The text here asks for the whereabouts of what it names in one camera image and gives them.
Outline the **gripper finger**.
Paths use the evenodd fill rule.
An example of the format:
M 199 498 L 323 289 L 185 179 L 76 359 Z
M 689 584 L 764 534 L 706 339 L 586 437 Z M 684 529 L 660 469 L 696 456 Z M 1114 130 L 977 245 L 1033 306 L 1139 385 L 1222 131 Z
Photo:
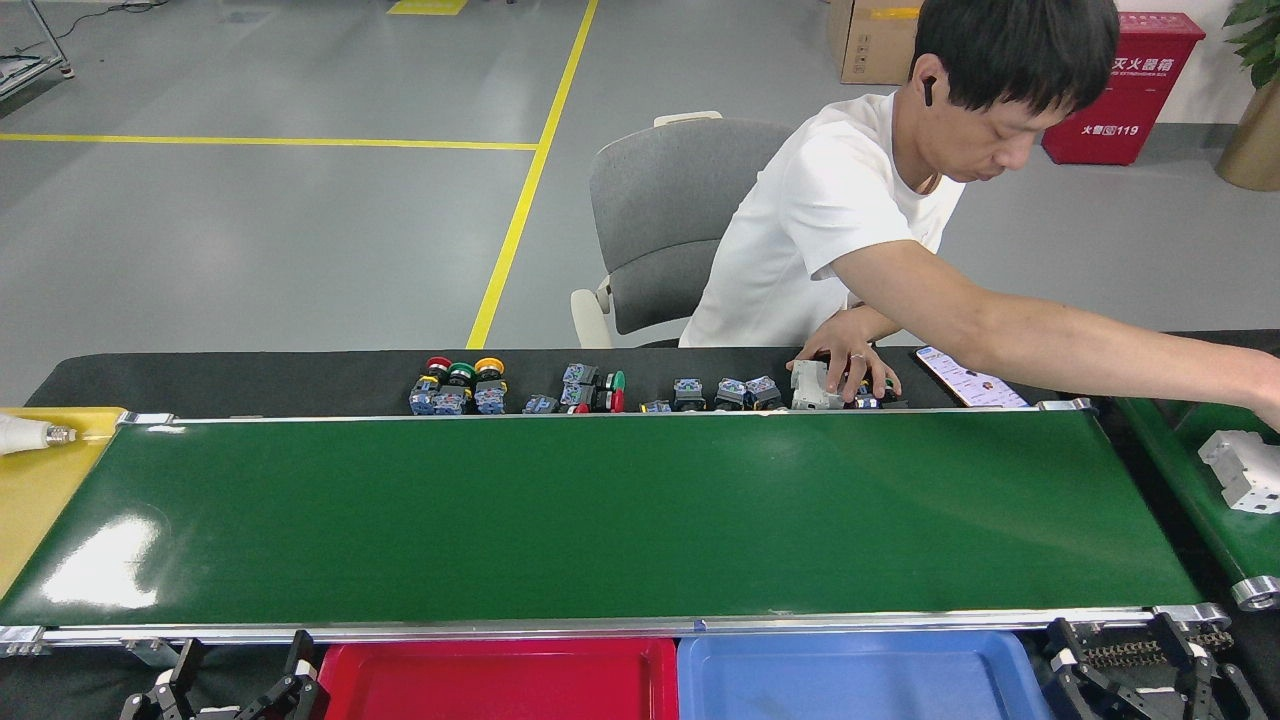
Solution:
M 1061 719 L 1149 719 L 1151 707 L 1133 687 L 1114 680 L 1106 667 L 1123 657 L 1065 618 L 1047 626 L 1050 679 L 1044 697 Z
M 236 719 L 324 719 L 330 696 L 317 679 L 315 642 L 297 630 L 279 680 L 236 712 Z
M 1158 612 L 1149 623 L 1166 662 L 1175 667 L 1174 689 L 1185 698 L 1184 719 L 1267 719 L 1244 673 L 1221 664 L 1215 653 L 1234 644 L 1231 635 L 1208 624 L 1179 623 Z
M 198 712 L 188 693 L 205 656 L 206 647 L 200 639 L 187 639 L 173 669 L 161 673 L 145 693 L 131 694 L 124 701 L 120 719 L 196 719 Z

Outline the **person's left hand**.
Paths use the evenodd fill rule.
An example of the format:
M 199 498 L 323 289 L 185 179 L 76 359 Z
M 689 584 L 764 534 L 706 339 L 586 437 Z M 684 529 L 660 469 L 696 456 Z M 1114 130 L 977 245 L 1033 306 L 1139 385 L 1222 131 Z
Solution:
M 854 401 L 865 377 L 870 377 L 870 392 L 883 398 L 888 386 L 902 392 L 897 373 L 878 356 L 874 342 L 897 333 L 902 327 L 868 305 L 840 310 L 822 323 L 795 359 L 786 364 L 792 369 L 796 361 L 827 357 L 826 389 L 840 392 L 845 402 Z

